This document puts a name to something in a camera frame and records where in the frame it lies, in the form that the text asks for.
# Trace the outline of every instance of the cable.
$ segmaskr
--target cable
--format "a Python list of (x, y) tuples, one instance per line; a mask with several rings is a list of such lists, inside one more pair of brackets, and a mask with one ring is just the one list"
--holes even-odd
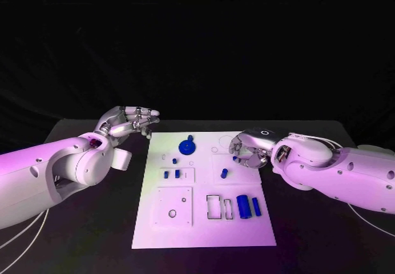
[[(314, 136), (306, 136), (306, 135), (302, 135), (308, 138), (312, 138), (312, 139), (318, 139), (318, 140), (324, 140), (325, 142), (329, 142), (332, 144), (335, 144), (340, 148), (342, 148), (342, 146), (335, 143), (334, 141), (325, 139), (325, 138), (319, 138), (319, 137), (314, 137)], [(374, 226), (368, 221), (366, 221), (366, 219), (360, 216), (360, 214), (355, 212), (355, 210), (353, 209), (351, 205), (347, 203), (347, 206), (350, 207), (350, 209), (353, 210), (354, 214), (357, 215), (357, 217), (373, 227), (376, 228), (378, 231), (381, 231), (383, 233), (386, 233), (387, 235), (390, 235), (391, 237), (395, 237), (393, 234), (390, 234), (387, 231), (384, 231), (381, 228), (378, 228), (377, 226)]]
[(44, 213), (43, 223), (41, 223), (41, 226), (40, 226), (40, 228), (38, 228), (37, 234), (35, 234), (35, 236), (34, 236), (34, 238), (33, 238), (33, 240), (31, 240), (31, 242), (30, 242), (30, 245), (25, 247), (22, 253), (18, 255), (18, 257), (15, 258), (15, 260), (12, 261), (12, 263), (5, 267), (5, 269), (0, 272), (0, 274), (2, 274), (2, 273), (5, 272), (5, 270), (12, 266), (12, 264), (18, 261), (18, 259), (20, 259), (21, 256), (22, 256), (22, 254), (27, 252), (27, 250), (28, 250), (31, 244), (34, 243), (34, 240), (35, 240), (35, 238), (37, 238), (37, 236), (38, 236), (38, 233), (40, 233), (40, 231), (41, 231), (41, 229), (43, 229), (44, 221), (45, 221), (45, 219), (47, 219), (47, 212), (48, 212), (48, 209), (47, 209), (45, 213)]
[(37, 221), (37, 219), (40, 218), (43, 212), (38, 214), (38, 216), (35, 217), (34, 221), (30, 223), (30, 225), (18, 232), (18, 234), (14, 235), (14, 237), (0, 246), (0, 249), (25, 232), (25, 230), (30, 228), (30, 226), (33, 226), (34, 222)]

